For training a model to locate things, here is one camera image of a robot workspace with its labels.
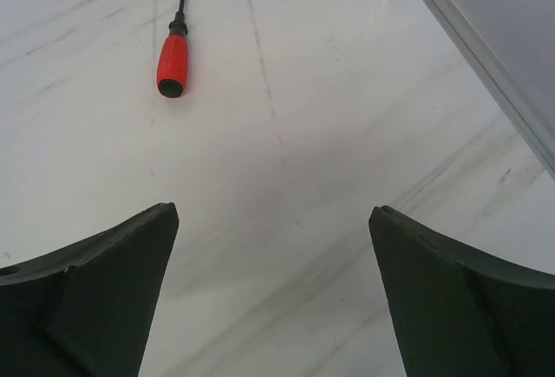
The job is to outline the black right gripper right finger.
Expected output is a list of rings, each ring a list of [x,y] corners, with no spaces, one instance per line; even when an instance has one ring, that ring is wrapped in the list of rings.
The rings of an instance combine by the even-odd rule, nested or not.
[[[408,376],[552,376],[554,277],[382,206],[369,233]]]

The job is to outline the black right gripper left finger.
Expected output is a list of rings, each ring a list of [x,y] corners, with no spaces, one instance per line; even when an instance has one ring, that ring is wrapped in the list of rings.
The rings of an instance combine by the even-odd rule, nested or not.
[[[173,203],[1,269],[3,376],[136,376],[178,232]]]

